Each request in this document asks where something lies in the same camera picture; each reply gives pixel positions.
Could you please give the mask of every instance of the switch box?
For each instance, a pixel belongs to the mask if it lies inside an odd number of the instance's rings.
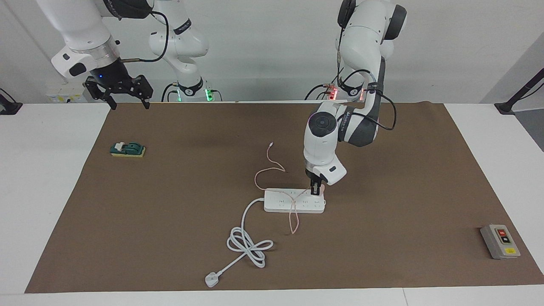
[[[494,259],[516,258],[520,250],[512,239],[506,225],[490,224],[480,229],[485,244]]]

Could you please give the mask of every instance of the black stand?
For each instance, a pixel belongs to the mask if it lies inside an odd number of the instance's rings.
[[[21,109],[23,103],[10,102],[0,94],[0,105],[4,107],[4,110],[0,111],[0,115],[15,115]]]
[[[499,112],[503,115],[514,115],[514,112],[512,111],[512,106],[516,104],[517,101],[519,101],[527,92],[531,90],[531,88],[535,87],[540,80],[544,78],[544,68],[539,71],[525,86],[523,86],[522,89],[520,89],[516,94],[511,97],[507,102],[505,103],[495,103],[495,107],[499,110]]]

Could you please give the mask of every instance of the white power strip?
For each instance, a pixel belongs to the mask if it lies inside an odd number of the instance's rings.
[[[268,188],[264,191],[264,210],[266,212],[289,212],[295,211],[291,207],[292,199],[295,198],[296,211],[298,213],[323,213],[326,201],[321,195],[312,195],[310,190]]]

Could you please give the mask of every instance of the white tabletop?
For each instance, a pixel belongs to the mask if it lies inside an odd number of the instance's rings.
[[[544,153],[492,105],[446,105],[499,200],[544,271]],[[25,105],[0,117],[0,305],[542,305],[544,285],[289,291],[24,295],[109,108]]]

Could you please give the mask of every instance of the white wall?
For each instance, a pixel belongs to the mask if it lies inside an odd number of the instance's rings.
[[[517,63],[500,79],[484,97],[481,103],[502,103],[508,101],[518,90],[544,68],[544,34],[525,52]],[[540,86],[540,81],[528,94]],[[534,95],[518,101],[513,110],[523,111],[544,108],[544,89]]]
[[[9,12],[2,1],[30,35],[13,16],[4,18]],[[398,2],[409,15],[386,72],[386,93],[396,101],[480,102],[544,28],[542,0]],[[313,85],[334,77],[340,3],[186,0],[193,24],[211,44],[208,55],[197,59],[202,74],[227,100],[303,99]],[[48,57],[63,40],[33,0],[0,0],[0,5],[0,85],[28,101],[43,102],[44,84],[62,80],[32,40]],[[121,40],[123,57],[152,58],[148,34],[164,30],[151,17],[105,23]],[[19,39],[21,33],[25,39]],[[144,74],[151,81],[154,100],[174,81],[164,62],[127,66],[131,75]],[[13,69],[18,72],[5,73]]]

